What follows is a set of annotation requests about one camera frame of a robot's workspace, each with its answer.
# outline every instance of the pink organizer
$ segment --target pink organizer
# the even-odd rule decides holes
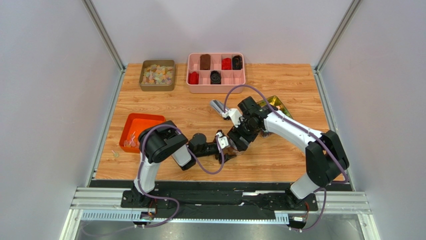
[[[210,55],[210,70],[200,70],[200,56]],[[222,60],[240,55],[242,58],[241,70],[222,70]],[[246,83],[246,73],[244,56],[238,52],[216,52],[216,53],[191,53],[188,57],[188,71],[186,73],[186,84],[193,94],[227,94],[233,87]],[[221,84],[210,84],[210,73],[218,71],[221,76]],[[189,84],[188,78],[191,73],[197,72],[199,75],[198,84]],[[244,87],[235,89],[232,93],[239,94]]]

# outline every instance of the olive green container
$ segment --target olive green container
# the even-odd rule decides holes
[[[149,68],[152,65],[157,65],[161,67],[168,67],[168,69],[172,69],[173,73],[171,75],[171,78],[169,80],[166,80],[162,82],[161,80],[154,80],[152,79],[151,82],[147,80],[146,69]],[[146,92],[166,92],[166,91],[172,91],[175,89],[175,83],[176,83],[176,65],[175,61],[173,60],[146,60],[142,64],[142,71],[140,73],[139,78],[139,86],[142,91]]]

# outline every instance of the red object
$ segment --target red object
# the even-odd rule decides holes
[[[231,70],[232,69],[232,63],[231,63],[231,59],[228,58],[224,58],[222,60],[222,70]]]
[[[125,122],[123,132],[120,138],[120,148],[123,151],[128,153],[140,153],[139,147],[127,147],[124,146],[124,142],[131,138],[131,135],[134,133],[134,141],[138,141],[139,134],[141,134],[145,129],[150,127],[154,127],[155,125],[162,124],[166,121],[166,118],[161,115],[151,115],[151,114],[143,114],[143,113],[130,113],[127,117],[127,121]]]
[[[192,85],[197,85],[199,81],[199,74],[196,71],[193,71],[189,74],[188,83]]]

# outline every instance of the black and white robotic arm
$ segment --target black and white robotic arm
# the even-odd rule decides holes
[[[218,146],[222,150],[231,148],[235,152],[243,152],[256,139],[260,131],[279,135],[297,146],[306,156],[306,173],[286,191],[285,197],[289,207],[298,205],[309,194],[318,188],[329,185],[341,174],[339,167],[331,159],[331,156],[324,152],[318,140],[322,141],[331,151],[341,168],[346,170],[349,167],[341,141],[338,135],[331,130],[322,133],[306,127],[285,116],[281,111],[272,111],[268,106],[259,106],[252,97],[247,97],[238,104],[241,112],[236,108],[226,108],[224,111],[223,104],[217,100],[212,100],[210,105],[224,119],[232,121],[233,127],[227,133],[227,136],[221,130],[218,130],[213,142],[207,142],[206,136],[201,133],[195,134],[188,141],[182,133],[176,130],[173,122],[167,121],[163,123],[162,126],[164,127],[155,130],[149,136],[145,146],[145,162],[141,172],[138,173],[140,179],[136,177],[134,182],[140,193],[142,191],[138,181],[140,181],[140,186],[144,192],[152,191],[155,186],[154,181],[160,162],[167,157],[172,156],[182,170],[187,170],[196,163],[189,150],[196,157],[216,155],[216,158],[220,158],[219,153],[221,150]],[[142,143],[149,130],[147,129],[139,135],[139,142]],[[235,155],[225,154],[224,161],[233,157]]]

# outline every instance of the wooden table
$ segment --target wooden table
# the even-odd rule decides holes
[[[146,92],[139,87],[142,64],[129,64],[118,96],[112,122],[100,158],[96,179],[134,179],[140,156],[127,153],[119,147],[126,119],[131,113],[163,115],[172,120],[188,139],[195,133],[203,133],[211,142],[217,130],[225,133],[232,127],[230,121],[223,120],[211,107],[210,100],[223,102],[225,94],[192,94],[185,83],[187,66],[177,64],[176,86],[173,91]],[[285,104],[293,118],[316,130],[326,132],[328,125],[321,104],[311,66],[308,64],[247,64],[245,66],[247,84],[259,89],[266,97],[277,95]],[[251,89],[240,94],[232,94],[229,108],[238,108],[244,98],[261,98]],[[114,158],[112,151],[119,153]],[[203,166],[215,171],[220,167],[214,156],[200,158]],[[204,173],[198,165],[182,171],[169,157],[161,163],[157,180],[176,181],[245,181],[245,182],[292,182],[305,170],[305,156],[287,140],[272,135],[260,136],[248,150],[228,161],[219,174]]]

